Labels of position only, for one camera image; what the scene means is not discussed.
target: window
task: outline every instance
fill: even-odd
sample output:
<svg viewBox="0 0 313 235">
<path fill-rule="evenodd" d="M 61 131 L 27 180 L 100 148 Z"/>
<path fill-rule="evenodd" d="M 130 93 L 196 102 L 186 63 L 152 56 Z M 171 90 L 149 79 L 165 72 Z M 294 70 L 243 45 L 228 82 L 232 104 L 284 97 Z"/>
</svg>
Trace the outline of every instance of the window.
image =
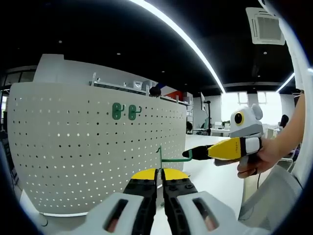
<svg viewBox="0 0 313 235">
<path fill-rule="evenodd" d="M 263 111 L 261 123 L 276 125 L 282 118 L 280 94 L 276 92 L 258 92 L 259 105 Z"/>
<path fill-rule="evenodd" d="M 222 121 L 229 121 L 232 113 L 241 107 L 248 107 L 246 92 L 222 94 Z"/>
<path fill-rule="evenodd" d="M 20 72 L 8 74 L 5 85 L 12 85 L 13 83 L 19 82 L 20 75 Z"/>
<path fill-rule="evenodd" d="M 34 76 L 34 71 L 23 72 L 20 82 L 32 82 L 34 80 Z"/>
<path fill-rule="evenodd" d="M 6 100 L 7 100 L 7 96 L 3 96 L 2 97 L 2 104 L 1 104 L 1 123 L 3 123 L 3 112 L 6 109 Z"/>
</svg>

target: led light strip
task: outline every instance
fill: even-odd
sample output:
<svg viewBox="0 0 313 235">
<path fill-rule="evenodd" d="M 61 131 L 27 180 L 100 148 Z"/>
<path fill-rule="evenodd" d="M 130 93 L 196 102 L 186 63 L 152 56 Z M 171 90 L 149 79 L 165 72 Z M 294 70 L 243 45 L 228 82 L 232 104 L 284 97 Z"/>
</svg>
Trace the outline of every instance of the led light strip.
<svg viewBox="0 0 313 235">
<path fill-rule="evenodd" d="M 287 81 L 276 91 L 276 93 L 279 93 L 292 79 L 294 78 L 294 72 L 292 75 L 287 79 Z"/>
<path fill-rule="evenodd" d="M 176 33 L 181 36 L 186 43 L 195 51 L 195 53 L 200 57 L 200 59 L 204 62 L 205 66 L 210 70 L 212 76 L 214 77 L 215 81 L 219 85 L 221 91 L 223 93 L 225 92 L 224 87 L 222 86 L 222 83 L 215 73 L 213 67 L 210 65 L 206 57 L 203 55 L 203 53 L 200 51 L 200 49 L 197 47 L 197 45 L 189 38 L 189 36 L 174 22 L 172 21 L 168 16 L 166 16 L 163 12 L 152 6 L 150 3 L 147 3 L 144 0 L 129 0 L 132 1 L 133 3 L 138 4 L 139 6 L 145 8 L 146 10 L 150 11 L 152 14 L 157 16 L 159 19 L 164 21 L 168 26 L 170 26 Z"/>
<path fill-rule="evenodd" d="M 77 217 L 77 216 L 87 215 L 88 212 L 74 213 L 74 214 L 52 214 L 52 213 L 42 213 L 42 212 L 40 212 L 39 214 L 42 214 L 44 216 L 51 216 L 51 217 Z"/>
</svg>

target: human hand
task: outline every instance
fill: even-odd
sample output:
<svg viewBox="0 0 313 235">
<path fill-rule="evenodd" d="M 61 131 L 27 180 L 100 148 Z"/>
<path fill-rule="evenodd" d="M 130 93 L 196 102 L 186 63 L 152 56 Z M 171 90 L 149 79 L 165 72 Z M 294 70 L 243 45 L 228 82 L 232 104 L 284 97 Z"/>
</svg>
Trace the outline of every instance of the human hand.
<svg viewBox="0 0 313 235">
<path fill-rule="evenodd" d="M 238 177 L 246 178 L 255 173 L 255 171 L 262 173 L 272 168 L 280 159 L 278 146 L 275 140 L 262 139 L 262 148 L 257 153 L 257 156 L 260 158 L 259 161 L 247 164 L 240 162 L 237 167 Z"/>
</svg>

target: white robot head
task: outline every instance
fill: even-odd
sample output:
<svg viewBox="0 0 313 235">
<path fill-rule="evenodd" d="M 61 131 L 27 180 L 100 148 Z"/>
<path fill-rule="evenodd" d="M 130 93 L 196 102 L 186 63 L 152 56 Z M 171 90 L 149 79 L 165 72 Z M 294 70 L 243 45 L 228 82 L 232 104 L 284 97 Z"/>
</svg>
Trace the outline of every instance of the white robot head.
<svg viewBox="0 0 313 235">
<path fill-rule="evenodd" d="M 262 117 L 262 110 L 256 104 L 253 104 L 251 108 L 244 107 L 235 111 L 230 118 L 230 137 L 262 135 L 263 127 L 259 121 Z"/>
</svg>

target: computer monitor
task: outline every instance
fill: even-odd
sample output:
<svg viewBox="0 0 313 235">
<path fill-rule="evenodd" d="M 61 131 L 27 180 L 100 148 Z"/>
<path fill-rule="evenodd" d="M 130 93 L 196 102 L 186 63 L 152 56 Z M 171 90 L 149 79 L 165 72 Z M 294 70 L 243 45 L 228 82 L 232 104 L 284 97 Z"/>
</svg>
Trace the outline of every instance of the computer monitor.
<svg viewBox="0 0 313 235">
<path fill-rule="evenodd" d="M 206 110 L 205 110 L 205 98 L 204 98 L 204 95 L 202 94 L 202 92 L 200 92 L 200 99 L 201 99 L 201 110 L 206 112 Z"/>
</svg>

